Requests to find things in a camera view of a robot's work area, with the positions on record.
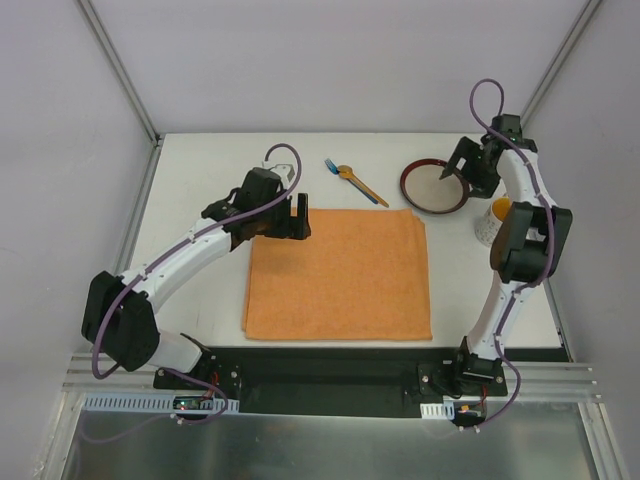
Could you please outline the white floral mug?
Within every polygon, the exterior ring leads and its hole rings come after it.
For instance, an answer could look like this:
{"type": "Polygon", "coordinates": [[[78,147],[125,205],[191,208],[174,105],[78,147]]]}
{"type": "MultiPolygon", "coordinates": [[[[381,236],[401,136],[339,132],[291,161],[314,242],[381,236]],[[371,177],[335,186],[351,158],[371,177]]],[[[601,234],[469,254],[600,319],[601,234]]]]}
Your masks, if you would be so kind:
{"type": "Polygon", "coordinates": [[[485,214],[474,225],[476,239],[486,247],[491,247],[503,221],[511,207],[511,200],[502,196],[493,201],[485,214]]]}

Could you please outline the red rimmed plate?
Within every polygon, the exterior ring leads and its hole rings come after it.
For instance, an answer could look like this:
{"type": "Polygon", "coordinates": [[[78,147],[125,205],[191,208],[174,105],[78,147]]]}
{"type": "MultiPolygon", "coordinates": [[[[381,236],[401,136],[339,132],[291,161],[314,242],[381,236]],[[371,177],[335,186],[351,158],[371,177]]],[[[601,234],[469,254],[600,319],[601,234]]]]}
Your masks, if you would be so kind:
{"type": "Polygon", "coordinates": [[[470,197],[470,187],[457,170],[441,179],[445,167],[446,163],[439,159],[410,163],[399,181],[404,199],[415,209],[430,215],[460,210],[470,197]]]}

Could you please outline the blue metal fork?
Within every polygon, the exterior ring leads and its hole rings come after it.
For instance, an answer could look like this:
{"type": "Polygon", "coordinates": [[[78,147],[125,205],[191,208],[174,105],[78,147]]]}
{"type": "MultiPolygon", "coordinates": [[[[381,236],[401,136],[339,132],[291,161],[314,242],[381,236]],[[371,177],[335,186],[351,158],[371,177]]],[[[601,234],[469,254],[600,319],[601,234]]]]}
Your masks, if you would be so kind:
{"type": "Polygon", "coordinates": [[[363,187],[361,187],[353,178],[347,177],[345,174],[341,173],[338,169],[338,166],[335,165],[331,159],[326,158],[324,160],[324,163],[332,174],[337,175],[343,180],[348,181],[354,188],[356,188],[360,193],[362,193],[373,204],[378,203],[378,201],[371,194],[369,194],[363,187]]]}

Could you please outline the gold spoon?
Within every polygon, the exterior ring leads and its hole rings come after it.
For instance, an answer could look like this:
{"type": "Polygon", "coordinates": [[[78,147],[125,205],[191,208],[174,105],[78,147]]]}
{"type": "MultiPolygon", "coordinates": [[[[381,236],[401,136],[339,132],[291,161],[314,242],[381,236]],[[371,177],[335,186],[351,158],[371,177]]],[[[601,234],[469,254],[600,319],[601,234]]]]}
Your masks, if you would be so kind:
{"type": "Polygon", "coordinates": [[[377,193],[375,193],[370,187],[368,187],[362,180],[360,180],[355,173],[353,172],[353,169],[350,166],[347,165],[339,165],[338,169],[341,173],[345,174],[347,177],[351,177],[353,178],[361,187],[363,187],[369,194],[371,194],[377,201],[378,201],[378,205],[381,205],[384,208],[388,208],[389,207],[389,203],[384,200],[381,196],[379,196],[377,193]]]}

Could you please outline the orange cloth placemat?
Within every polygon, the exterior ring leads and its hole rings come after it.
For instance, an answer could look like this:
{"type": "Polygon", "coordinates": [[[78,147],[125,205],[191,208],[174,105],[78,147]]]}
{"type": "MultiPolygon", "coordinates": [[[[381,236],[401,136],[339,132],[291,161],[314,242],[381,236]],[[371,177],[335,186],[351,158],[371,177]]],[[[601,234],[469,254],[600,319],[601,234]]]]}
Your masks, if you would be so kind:
{"type": "Polygon", "coordinates": [[[259,341],[430,341],[426,228],[411,210],[310,212],[304,241],[258,237],[243,330],[259,341]]]}

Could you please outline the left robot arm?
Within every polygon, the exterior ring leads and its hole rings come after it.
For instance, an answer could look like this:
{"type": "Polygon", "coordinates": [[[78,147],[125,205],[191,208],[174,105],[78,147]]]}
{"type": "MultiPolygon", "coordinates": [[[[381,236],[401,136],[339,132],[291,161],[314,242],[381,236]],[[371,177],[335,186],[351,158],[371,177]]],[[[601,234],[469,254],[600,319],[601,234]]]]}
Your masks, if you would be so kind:
{"type": "Polygon", "coordinates": [[[149,264],[118,275],[103,271],[90,283],[82,336],[96,353],[133,372],[145,365],[176,370],[192,389],[205,386],[212,366],[186,334],[158,328],[164,303],[210,263],[256,236],[304,240],[311,234],[309,197],[291,195],[275,170],[255,167],[241,186],[207,206],[200,219],[149,264]]]}

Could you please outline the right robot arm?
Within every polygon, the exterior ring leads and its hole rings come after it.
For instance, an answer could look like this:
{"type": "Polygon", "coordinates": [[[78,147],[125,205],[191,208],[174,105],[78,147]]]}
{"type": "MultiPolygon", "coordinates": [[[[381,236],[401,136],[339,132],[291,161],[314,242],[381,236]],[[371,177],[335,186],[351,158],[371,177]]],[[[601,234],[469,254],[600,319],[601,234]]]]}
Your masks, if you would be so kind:
{"type": "Polygon", "coordinates": [[[502,375],[507,335],[530,292],[555,272],[573,214],[549,195],[537,146],[524,137],[517,115],[495,116],[480,142],[461,138],[440,175],[450,176],[465,181],[472,197],[488,199],[503,185],[510,200],[491,245],[493,280],[481,314],[452,362],[430,379],[434,390],[460,397],[502,375]]]}

